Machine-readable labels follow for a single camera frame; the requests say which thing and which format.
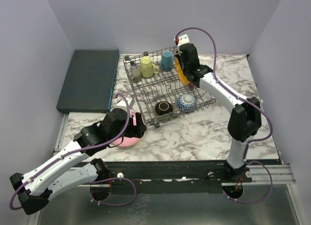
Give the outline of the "pink plate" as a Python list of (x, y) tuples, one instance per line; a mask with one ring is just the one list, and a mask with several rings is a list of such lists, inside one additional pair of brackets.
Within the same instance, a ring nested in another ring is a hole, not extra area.
[[(108, 130), (109, 130), (109, 133), (111, 134), (111, 137), (114, 138), (123, 129), (126, 123), (127, 112), (120, 108), (114, 108), (112, 112), (109, 113), (109, 115), (112, 118), (112, 123)], [(122, 136), (120, 136), (119, 139), (112, 142), (109, 145), (109, 147), (131, 147), (135, 145), (140, 139), (141, 138), (128, 138), (127, 128), (126, 128)]]

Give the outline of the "blue floral mug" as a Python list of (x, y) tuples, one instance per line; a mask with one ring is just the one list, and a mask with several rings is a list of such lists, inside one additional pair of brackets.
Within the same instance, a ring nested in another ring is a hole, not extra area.
[(173, 53), (170, 51), (163, 52), (161, 56), (161, 68), (164, 71), (170, 71), (173, 68)]

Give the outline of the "brown beige bowl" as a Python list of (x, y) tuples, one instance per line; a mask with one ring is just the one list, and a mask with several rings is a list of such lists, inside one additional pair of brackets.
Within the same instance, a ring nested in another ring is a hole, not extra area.
[(173, 112), (173, 106), (167, 101), (160, 101), (155, 105), (154, 115), (163, 116)]

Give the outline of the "yellow-green faceted mug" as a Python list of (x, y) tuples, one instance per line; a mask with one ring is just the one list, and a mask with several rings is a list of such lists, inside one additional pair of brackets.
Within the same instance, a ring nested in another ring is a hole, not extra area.
[(139, 66), (141, 75), (144, 78), (150, 78), (154, 74), (159, 74), (159, 67), (155, 65), (152, 62), (151, 58), (148, 56), (144, 56), (141, 58)]

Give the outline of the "grey wire dish rack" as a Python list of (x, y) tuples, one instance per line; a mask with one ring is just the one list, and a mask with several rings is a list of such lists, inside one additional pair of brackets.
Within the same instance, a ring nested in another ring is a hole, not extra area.
[[(175, 47), (157, 50), (154, 52), (144, 52), (140, 55), (126, 55), (123, 60), (125, 71), (134, 93), (135, 101), (138, 104), (139, 111), (144, 121), (149, 125), (159, 127), (161, 123), (178, 118), (186, 112), (181, 111), (177, 106), (178, 98), (183, 94), (192, 95), (197, 103), (194, 111), (208, 108), (210, 104), (216, 102), (209, 93), (193, 87), (185, 86), (179, 79), (176, 67), (171, 71), (160, 70), (150, 78), (142, 78), (139, 82), (131, 79), (133, 70), (140, 69), (140, 61), (144, 56), (151, 58), (152, 62), (160, 67), (161, 57), (165, 51), (175, 52)], [(173, 111), (165, 115), (156, 114), (156, 104), (159, 102), (168, 102), (172, 105)]]

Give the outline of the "red patterned bowl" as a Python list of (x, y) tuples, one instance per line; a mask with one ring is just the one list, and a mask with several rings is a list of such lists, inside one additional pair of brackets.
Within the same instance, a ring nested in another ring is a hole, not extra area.
[(183, 94), (178, 97), (176, 104), (182, 112), (191, 113), (196, 108), (197, 99), (191, 94)]

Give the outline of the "small grey cup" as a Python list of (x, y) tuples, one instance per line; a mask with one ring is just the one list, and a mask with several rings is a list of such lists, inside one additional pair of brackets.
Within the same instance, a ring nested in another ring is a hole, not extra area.
[(142, 79), (141, 71), (138, 69), (133, 69), (131, 72), (131, 81), (138, 83)]

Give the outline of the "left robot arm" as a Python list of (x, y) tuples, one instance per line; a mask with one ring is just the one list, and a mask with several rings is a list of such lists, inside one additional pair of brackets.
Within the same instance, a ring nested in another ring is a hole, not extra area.
[(104, 183), (109, 170), (104, 161), (95, 158), (89, 164), (70, 171), (76, 164), (109, 148), (114, 141), (141, 138), (147, 130), (138, 112), (115, 108), (103, 120), (86, 126), (59, 153), (28, 173), (15, 173), (10, 182), (20, 206), (27, 215), (44, 208), (56, 196), (84, 183)]

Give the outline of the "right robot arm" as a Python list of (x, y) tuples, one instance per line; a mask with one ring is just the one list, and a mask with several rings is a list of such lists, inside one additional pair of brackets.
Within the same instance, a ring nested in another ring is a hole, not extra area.
[(194, 44), (178, 46), (175, 57), (179, 75), (184, 76), (190, 85), (211, 94), (230, 113), (227, 129), (232, 141), (223, 172), (227, 181), (235, 182), (245, 167), (247, 142), (253, 139), (262, 125), (260, 111), (248, 103), (260, 107), (260, 102), (255, 97), (249, 99), (239, 94), (214, 76), (214, 70), (200, 63)]

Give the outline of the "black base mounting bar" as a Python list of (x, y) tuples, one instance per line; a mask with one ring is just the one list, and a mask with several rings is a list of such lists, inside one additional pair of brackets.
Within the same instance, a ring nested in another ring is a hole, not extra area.
[(252, 182), (249, 168), (231, 176), (224, 160), (106, 162), (110, 176), (130, 179), (138, 194), (222, 193), (223, 185)]

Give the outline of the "dark grey network switch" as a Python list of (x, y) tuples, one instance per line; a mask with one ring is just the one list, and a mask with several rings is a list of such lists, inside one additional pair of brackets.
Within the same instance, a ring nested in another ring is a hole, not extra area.
[(56, 109), (61, 113), (110, 111), (120, 53), (115, 50), (75, 50)]

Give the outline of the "aluminium rail frame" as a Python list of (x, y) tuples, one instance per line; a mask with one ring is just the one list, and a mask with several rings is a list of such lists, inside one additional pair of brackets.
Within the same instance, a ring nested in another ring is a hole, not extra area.
[[(274, 185), (295, 184), (296, 179), (290, 165), (266, 165)], [(271, 183), (269, 174), (261, 165), (250, 166), (252, 183), (269, 185)]]

